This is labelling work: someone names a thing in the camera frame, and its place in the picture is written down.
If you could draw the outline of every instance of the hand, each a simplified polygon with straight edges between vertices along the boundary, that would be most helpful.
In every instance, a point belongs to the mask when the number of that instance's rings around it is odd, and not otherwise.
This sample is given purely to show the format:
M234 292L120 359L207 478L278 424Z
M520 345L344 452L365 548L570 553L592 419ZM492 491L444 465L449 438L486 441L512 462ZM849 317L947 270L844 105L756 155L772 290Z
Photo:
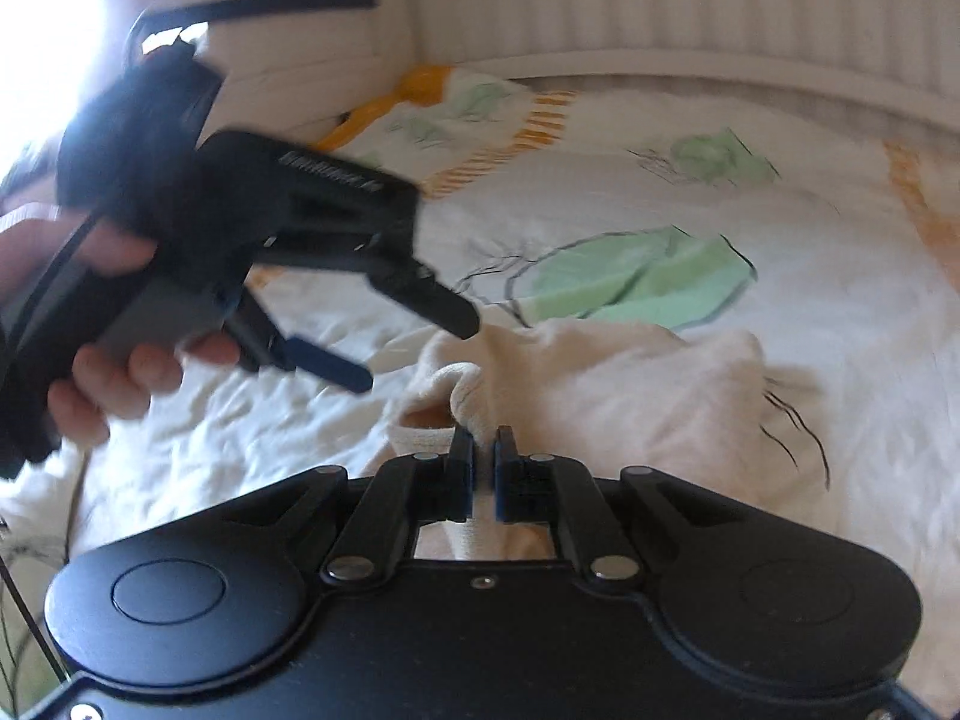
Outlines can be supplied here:
M50 261L82 221L82 214L42 203L0 218L0 304ZM98 274L111 276L138 271L156 250L154 242L103 221L76 256ZM189 352L214 365L235 365L239 357L236 343L223 333L201 338ZM152 394L175 391L182 378L184 370L170 349L141 344L122 367L96 346L84 346L74 358L73 378L50 386L47 406L64 437L80 446L96 446L109 438L107 415L141 418Z

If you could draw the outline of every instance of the orange stripe pattern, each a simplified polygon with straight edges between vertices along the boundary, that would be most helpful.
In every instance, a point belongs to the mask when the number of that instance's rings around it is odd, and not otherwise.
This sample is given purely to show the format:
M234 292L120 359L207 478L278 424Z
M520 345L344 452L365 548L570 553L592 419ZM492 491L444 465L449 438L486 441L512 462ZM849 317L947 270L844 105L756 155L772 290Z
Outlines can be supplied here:
M890 183L906 208L920 240L940 263L953 288L960 293L960 218L938 213L926 204L920 181L920 154L900 143L884 142L890 165Z
M576 95L576 92L547 92L537 95L534 98L533 110L527 114L523 127L515 132L510 146L481 148L457 167L434 173L421 184L424 197L439 200L472 184L526 151L537 151L557 143L566 130L568 113L565 106L570 105Z

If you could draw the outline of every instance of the folded clothing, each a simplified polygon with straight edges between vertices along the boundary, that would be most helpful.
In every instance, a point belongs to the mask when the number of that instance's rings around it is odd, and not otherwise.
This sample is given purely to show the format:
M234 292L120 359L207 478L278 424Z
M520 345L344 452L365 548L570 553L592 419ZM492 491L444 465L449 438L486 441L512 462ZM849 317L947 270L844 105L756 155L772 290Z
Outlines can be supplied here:
M594 476L654 466L745 503L757 501L748 458L760 435L760 343L727 332L690 343L662 327L549 319L531 329L487 324L468 341L438 333L395 402L398 454L445 452L456 423L478 445L474 519L421 533L418 557L546 557L542 529L493 518L491 446L499 425L522 454L583 461Z

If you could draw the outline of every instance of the mattress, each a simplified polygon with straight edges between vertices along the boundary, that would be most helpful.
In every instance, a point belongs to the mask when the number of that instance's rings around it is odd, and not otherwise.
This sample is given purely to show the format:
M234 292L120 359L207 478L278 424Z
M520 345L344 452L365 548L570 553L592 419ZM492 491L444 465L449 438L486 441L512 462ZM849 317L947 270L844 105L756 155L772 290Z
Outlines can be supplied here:
M320 145L419 182L419 258L494 322L756 334L776 396L752 458L762 506L904 567L925 605L904 681L939 712L960 706L960 161L718 95L534 92L448 68L409 74ZM696 268L671 269L685 252ZM604 274L635 258L668 286L611 290ZM390 456L391 404L434 329L357 277L251 283L285 331L365 361L373 391L191 362L177 395L113 425L76 496L69 447L0 493L29 534L14 569L35 608L66 545ZM20 659L22 709L49 678Z

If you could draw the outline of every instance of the screw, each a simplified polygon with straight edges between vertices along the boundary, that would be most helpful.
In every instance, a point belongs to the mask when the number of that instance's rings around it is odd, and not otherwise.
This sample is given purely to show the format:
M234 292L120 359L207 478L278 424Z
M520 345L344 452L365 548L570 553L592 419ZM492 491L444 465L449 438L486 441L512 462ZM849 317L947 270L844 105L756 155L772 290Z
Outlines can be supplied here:
M473 577L470 586L474 590L492 590L496 587L496 577Z
M104 720L104 717L90 704L76 704L70 709L70 720Z
M361 581L370 579L376 566L368 557L362 555L342 555L330 560L326 573L338 581Z
M637 576L640 566L636 560L626 555L604 555L590 564L590 571L597 579L623 581Z

